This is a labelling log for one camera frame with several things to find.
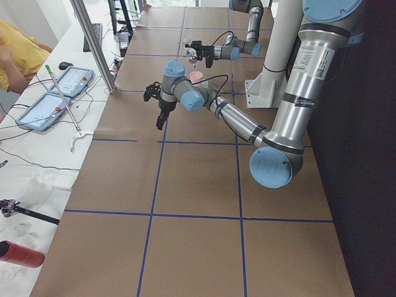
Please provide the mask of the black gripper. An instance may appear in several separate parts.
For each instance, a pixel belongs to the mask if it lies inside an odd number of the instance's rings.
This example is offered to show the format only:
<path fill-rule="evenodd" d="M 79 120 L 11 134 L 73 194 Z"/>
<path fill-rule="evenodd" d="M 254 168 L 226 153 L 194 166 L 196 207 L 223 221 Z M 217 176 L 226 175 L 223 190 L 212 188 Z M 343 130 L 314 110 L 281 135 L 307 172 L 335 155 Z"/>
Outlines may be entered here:
<path fill-rule="evenodd" d="M 158 106 L 160 108 L 160 115 L 157 118 L 156 127 L 159 131 L 163 129 L 170 113 L 175 110 L 176 102 L 165 101 L 164 99 L 159 99 Z"/>
<path fill-rule="evenodd" d="M 200 43 L 190 43 L 184 45 L 186 51 L 187 50 L 196 50 L 199 51 L 196 54 L 196 59 L 198 61 L 202 61 L 204 58 L 212 58 L 214 59 L 214 46 L 212 45 L 202 45 Z"/>

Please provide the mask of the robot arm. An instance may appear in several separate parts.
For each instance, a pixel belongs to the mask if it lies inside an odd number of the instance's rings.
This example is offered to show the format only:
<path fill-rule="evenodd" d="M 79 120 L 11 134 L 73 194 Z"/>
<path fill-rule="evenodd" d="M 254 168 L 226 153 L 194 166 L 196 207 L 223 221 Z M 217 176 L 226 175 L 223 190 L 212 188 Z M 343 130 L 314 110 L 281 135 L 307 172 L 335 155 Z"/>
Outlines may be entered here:
<path fill-rule="evenodd" d="M 249 168 L 262 186 L 279 188 L 303 164 L 302 138 L 335 53 L 358 44 L 364 1 L 281 1 L 262 72 L 245 81 L 249 108 L 276 108 L 270 129 L 259 124 L 213 88 L 193 83 L 185 67 L 167 63 L 161 82 L 147 87 L 144 98 L 156 98 L 156 126 L 162 129 L 176 105 L 188 112 L 210 110 L 237 136 L 256 146 Z"/>
<path fill-rule="evenodd" d="M 243 12 L 249 15 L 246 39 L 239 39 L 231 30 L 225 32 L 227 37 L 222 45 L 213 42 L 211 45 L 203 45 L 200 40 L 188 40 L 184 43 L 187 61 L 196 66 L 198 61 L 205 61 L 205 66 L 211 68 L 215 60 L 236 61 L 240 54 L 252 56 L 259 55 L 261 44 L 259 43 L 260 23 L 264 15 L 264 6 L 261 1 L 229 1 L 229 9 Z"/>

